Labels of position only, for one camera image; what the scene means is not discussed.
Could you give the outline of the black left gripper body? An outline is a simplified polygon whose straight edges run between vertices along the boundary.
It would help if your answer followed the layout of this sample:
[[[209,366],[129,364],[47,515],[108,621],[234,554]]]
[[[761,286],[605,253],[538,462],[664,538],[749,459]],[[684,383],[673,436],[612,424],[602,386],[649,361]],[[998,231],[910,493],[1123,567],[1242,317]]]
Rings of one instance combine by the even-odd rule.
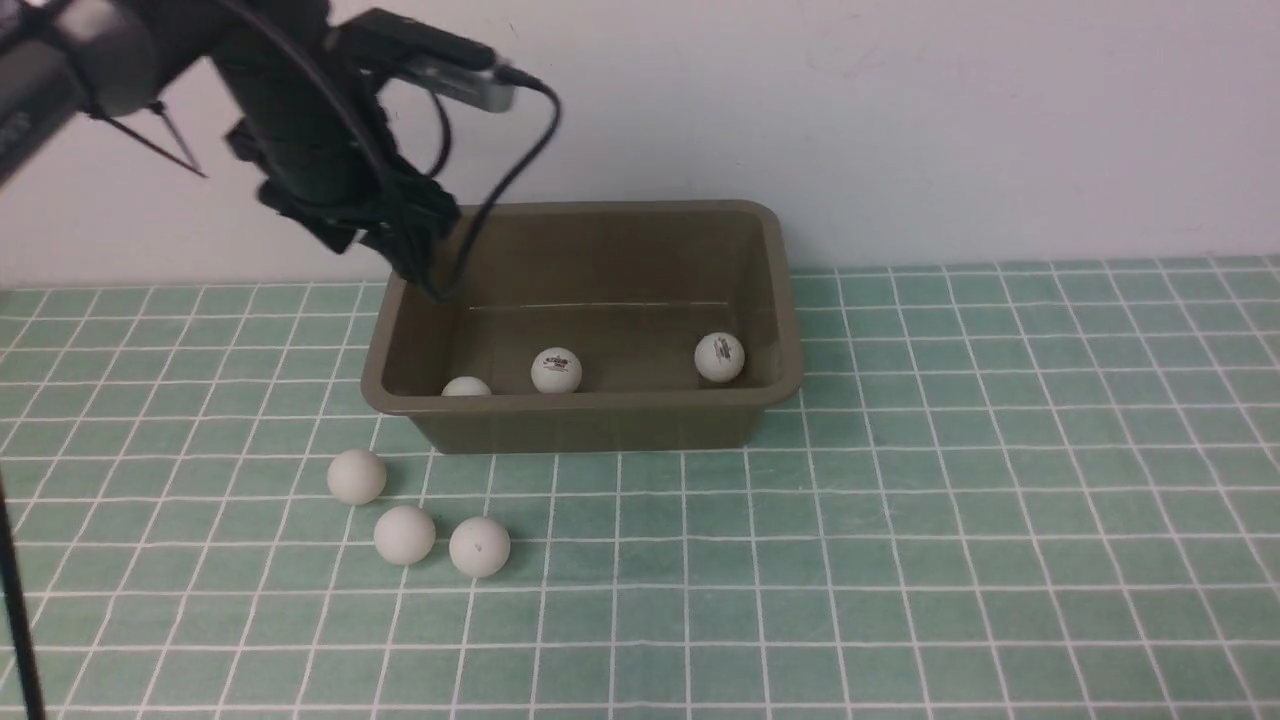
[[[343,254],[356,243],[371,249],[410,283],[426,284],[435,245],[448,240],[460,223],[461,210],[454,197],[403,158],[388,160],[397,191],[397,196],[390,196],[365,167],[361,152],[355,155],[353,167],[342,169],[337,155],[319,145],[300,149],[294,155],[303,163],[303,179],[334,176],[340,186],[337,200],[307,200],[301,192],[288,190],[285,177],[268,160],[268,150],[293,152],[291,145],[257,138],[246,120],[232,128],[228,143],[239,160],[251,161],[265,173],[257,191],[264,206],[302,225],[333,252]]]

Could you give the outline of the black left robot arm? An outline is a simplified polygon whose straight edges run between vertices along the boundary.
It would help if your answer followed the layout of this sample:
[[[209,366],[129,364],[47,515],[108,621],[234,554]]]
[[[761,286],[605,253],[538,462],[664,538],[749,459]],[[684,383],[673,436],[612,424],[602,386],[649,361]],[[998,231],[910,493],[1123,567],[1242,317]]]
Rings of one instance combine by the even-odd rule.
[[[460,205],[401,156],[378,92],[424,58],[492,53],[383,9],[335,26],[326,1],[5,1],[3,178],[78,115],[157,152],[124,119],[166,119],[163,92],[205,58],[239,108],[227,142],[262,173],[259,201],[333,252],[362,243],[442,295],[436,246]]]

